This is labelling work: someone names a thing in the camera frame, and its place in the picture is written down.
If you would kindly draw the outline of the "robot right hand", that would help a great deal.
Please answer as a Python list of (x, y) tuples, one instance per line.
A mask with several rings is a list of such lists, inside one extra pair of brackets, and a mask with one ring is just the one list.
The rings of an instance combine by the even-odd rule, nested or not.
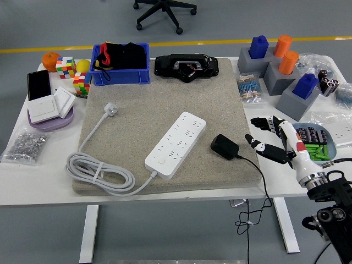
[(283, 144), (283, 148), (279, 148), (263, 143), (246, 134), (246, 140), (257, 154), (280, 164), (290, 164), (292, 169), (296, 171), (296, 178), (299, 183), (310, 175), (322, 173), (322, 168), (310, 159), (306, 146), (292, 123), (274, 115), (268, 118), (252, 118), (250, 123), (263, 131), (275, 133)]

